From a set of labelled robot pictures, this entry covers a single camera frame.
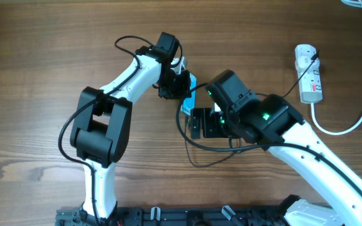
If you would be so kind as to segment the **turquoise screen smartphone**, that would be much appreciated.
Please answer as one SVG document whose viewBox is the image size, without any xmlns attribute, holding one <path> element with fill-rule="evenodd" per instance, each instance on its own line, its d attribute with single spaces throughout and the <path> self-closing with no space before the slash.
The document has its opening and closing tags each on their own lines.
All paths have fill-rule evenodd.
<svg viewBox="0 0 362 226">
<path fill-rule="evenodd" d="M 193 88 L 195 88 L 197 85 L 197 79 L 196 77 L 191 73 L 190 74 L 190 90 L 192 90 Z M 192 109 L 195 108 L 195 95 L 196 95 L 196 92 L 193 91 L 191 94 L 190 94 L 190 97 L 187 97 L 183 103 L 182 103 L 182 106 L 180 108 L 180 110 L 190 116 L 191 115 L 191 111 Z"/>
</svg>

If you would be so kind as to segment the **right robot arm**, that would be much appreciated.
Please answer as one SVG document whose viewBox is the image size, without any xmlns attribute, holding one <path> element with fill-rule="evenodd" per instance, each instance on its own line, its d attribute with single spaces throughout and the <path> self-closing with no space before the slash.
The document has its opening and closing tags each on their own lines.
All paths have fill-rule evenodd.
<svg viewBox="0 0 362 226">
<path fill-rule="evenodd" d="M 216 137 L 241 138 L 240 151 L 261 148 L 293 168 L 325 199 L 345 225 L 362 225 L 362 179 L 317 136 L 283 97 L 263 100 L 231 70 L 205 89 L 219 110 L 204 121 Z"/>
</svg>

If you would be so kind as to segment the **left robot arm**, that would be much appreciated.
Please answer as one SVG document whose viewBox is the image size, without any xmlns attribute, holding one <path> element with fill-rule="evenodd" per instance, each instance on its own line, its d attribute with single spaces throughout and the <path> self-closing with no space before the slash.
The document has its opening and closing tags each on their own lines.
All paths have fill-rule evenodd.
<svg viewBox="0 0 362 226">
<path fill-rule="evenodd" d="M 114 191 L 116 163 L 129 141 L 134 104 L 149 88 L 164 99 L 180 99 L 190 91 L 190 73 L 179 40 L 161 33 L 156 44 L 148 42 L 131 53 L 131 65 L 99 89 L 86 87 L 80 94 L 70 145 L 76 162 L 84 167 L 86 197 L 80 220 L 89 225 L 116 225 L 118 201 Z"/>
</svg>

